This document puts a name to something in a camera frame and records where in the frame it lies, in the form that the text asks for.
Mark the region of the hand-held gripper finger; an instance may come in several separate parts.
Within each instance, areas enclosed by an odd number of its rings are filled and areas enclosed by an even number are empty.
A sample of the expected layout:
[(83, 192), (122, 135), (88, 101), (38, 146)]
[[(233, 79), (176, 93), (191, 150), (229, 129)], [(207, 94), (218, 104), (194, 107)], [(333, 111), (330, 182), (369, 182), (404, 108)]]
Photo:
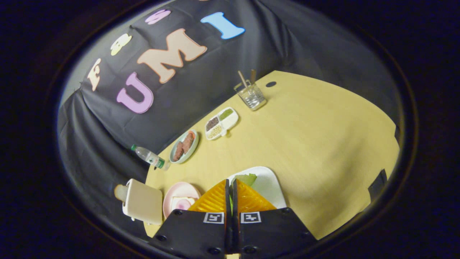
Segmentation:
[(290, 257), (317, 243), (292, 208), (276, 208), (239, 179), (232, 182), (232, 226), (242, 257)]
[(189, 209), (174, 209), (149, 245), (170, 257), (225, 257), (231, 235), (229, 191), (225, 179)]

